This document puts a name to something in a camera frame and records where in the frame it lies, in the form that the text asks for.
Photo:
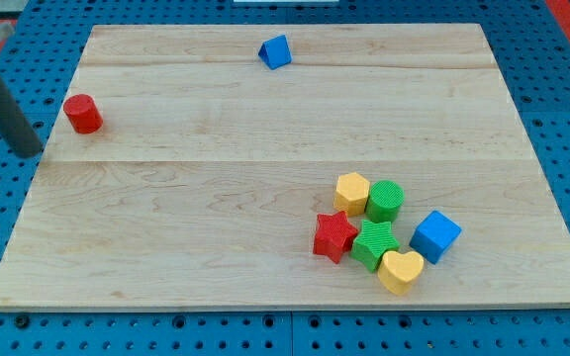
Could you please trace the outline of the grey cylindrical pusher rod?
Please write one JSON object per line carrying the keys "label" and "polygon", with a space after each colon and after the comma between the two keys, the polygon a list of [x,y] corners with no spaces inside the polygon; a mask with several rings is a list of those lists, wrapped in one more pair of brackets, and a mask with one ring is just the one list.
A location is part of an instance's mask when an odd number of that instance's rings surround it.
{"label": "grey cylindrical pusher rod", "polygon": [[43,145],[0,76],[0,135],[15,155],[34,157]]}

